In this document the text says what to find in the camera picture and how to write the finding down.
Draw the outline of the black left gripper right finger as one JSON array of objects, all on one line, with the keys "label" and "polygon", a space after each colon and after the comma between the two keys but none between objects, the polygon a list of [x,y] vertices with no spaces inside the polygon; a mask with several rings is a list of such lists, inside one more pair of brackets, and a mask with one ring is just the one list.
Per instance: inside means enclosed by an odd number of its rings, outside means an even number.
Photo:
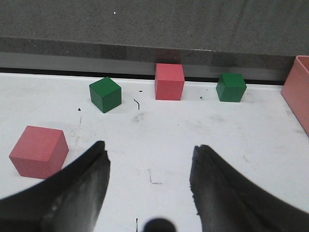
[{"label": "black left gripper right finger", "polygon": [[210,146],[195,146],[190,186],[204,232],[307,232],[309,215],[263,190]]}]

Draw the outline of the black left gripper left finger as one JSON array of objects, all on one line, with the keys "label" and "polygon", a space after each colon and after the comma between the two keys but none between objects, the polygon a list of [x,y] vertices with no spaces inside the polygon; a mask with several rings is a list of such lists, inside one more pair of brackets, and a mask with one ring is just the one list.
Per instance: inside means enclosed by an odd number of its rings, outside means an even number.
[{"label": "black left gripper left finger", "polygon": [[103,141],[46,180],[0,201],[2,232],[92,232],[109,184]]}]

